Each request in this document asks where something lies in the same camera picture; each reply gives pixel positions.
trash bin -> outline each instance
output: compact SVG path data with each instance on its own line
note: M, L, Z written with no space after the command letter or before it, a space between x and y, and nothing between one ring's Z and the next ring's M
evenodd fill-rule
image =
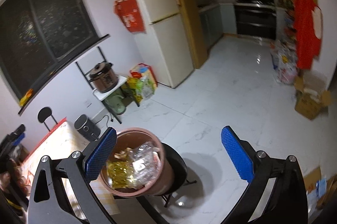
M99 175L99 180L104 187L114 195L121 197L138 197L142 195L162 195L167 192L173 184L174 173L171 165L166 159L165 150L161 141L150 131L142 128L129 128L121 131L117 134L117 143L112 150L109 160L112 162L119 161L114 157L115 153L125 150L126 148L137 148L146 141L152 141L152 143L159 148L159 159L161 162L158 175L155 179L151 180L143 188L139 190L135 189L118 189L113 190L107 183L107 169L104 166Z

silver bolt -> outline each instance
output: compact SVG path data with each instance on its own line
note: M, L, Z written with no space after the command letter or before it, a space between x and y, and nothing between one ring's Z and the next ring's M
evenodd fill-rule
M257 156L259 157L259 158L265 158L266 157L266 152L264 152L264 151L258 151L257 152Z
M41 158L41 161L42 162L46 162L48 160L48 156L43 156L42 158Z
M81 152L80 151L75 151L71 154L71 157L72 158L78 158L79 156L81 155Z
M290 162L296 162L297 158L295 156L289 157Z

power cord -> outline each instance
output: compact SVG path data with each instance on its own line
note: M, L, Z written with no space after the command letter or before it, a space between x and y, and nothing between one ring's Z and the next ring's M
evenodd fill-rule
M97 123L101 122L106 116L107 116L107 123L106 123L106 126L107 126L107 128L108 128L108 125L107 125L108 122L109 122L109 121L111 121L111 122L114 121L114 118L112 117L111 113L110 113L110 116L104 115L99 121L97 121L97 122L95 123L95 125L96 125Z

yellow strap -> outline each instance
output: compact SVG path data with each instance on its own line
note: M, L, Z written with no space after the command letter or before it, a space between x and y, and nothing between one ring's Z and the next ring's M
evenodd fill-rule
M14 204L12 201L10 201L10 200L8 200L8 199L7 199L7 202L8 202L9 205L11 205L12 207L14 207L14 208L17 209L17 210L21 210L21 209L22 209L22 207L20 207L20 206Z

wall outlet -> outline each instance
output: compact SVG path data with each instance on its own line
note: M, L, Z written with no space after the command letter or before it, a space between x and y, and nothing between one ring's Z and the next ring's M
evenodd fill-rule
M92 103L91 103L91 101L90 100L86 100L85 102L84 102L84 105L85 105L85 107L89 107L90 105L92 105Z

